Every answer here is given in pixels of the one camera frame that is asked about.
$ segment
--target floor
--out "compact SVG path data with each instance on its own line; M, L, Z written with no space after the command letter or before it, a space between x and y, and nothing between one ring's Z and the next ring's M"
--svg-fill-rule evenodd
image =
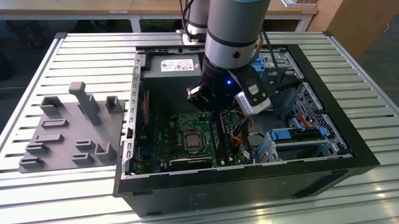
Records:
M84 27L76 28L74 21L46 21L40 23L42 33L50 41L57 32L84 32ZM113 32L126 32L124 22L112 24ZM92 32L102 32L101 28L92 29ZM4 21L0 21L0 50L12 64L16 74L5 81L0 82L0 132L8 122L9 116L28 86L36 69L40 65L46 48L30 50L21 44L13 33L5 28ZM389 29L383 33L377 41L369 47L359 61L360 66L367 71L377 85L385 91L392 101L399 105L399 15L389 23Z

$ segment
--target wooden table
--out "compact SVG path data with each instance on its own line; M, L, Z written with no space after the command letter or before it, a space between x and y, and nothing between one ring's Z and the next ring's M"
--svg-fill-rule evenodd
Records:
M316 8L285 7L270 0L266 20L298 21L296 32L305 31ZM141 19L178 19L178 0L0 0L0 20L110 20L130 21L141 32Z

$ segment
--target sticker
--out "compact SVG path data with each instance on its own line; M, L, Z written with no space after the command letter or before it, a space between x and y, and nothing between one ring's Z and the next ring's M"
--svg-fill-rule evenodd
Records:
M126 11L109 11L109 13L126 13Z
M174 59L161 61L161 72L162 71L193 71L192 59Z
M246 159L249 159L249 157L250 157L249 152L246 152L245 150L244 150L244 157L245 157Z

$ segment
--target slotted metal table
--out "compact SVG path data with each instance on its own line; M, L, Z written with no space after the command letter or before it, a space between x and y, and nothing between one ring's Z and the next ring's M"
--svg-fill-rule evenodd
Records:
M180 45L176 33L68 34L53 40L0 136L0 223L395 223L399 222L399 110L333 37L269 33L298 44L380 166L319 196L138 218L112 197L114 166L20 174L44 96L62 102L73 81L96 100L129 99L136 46Z

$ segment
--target aluminum extrusion table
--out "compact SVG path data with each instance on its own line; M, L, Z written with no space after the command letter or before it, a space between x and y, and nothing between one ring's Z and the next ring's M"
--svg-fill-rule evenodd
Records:
M40 101L62 102L73 81L96 100L129 99L134 46L178 45L174 33L68 34L53 40L0 136L1 223L393 223L399 222L399 110L336 42L321 33L269 33L298 44L381 165L319 196L140 219L112 197L114 166L20 174Z

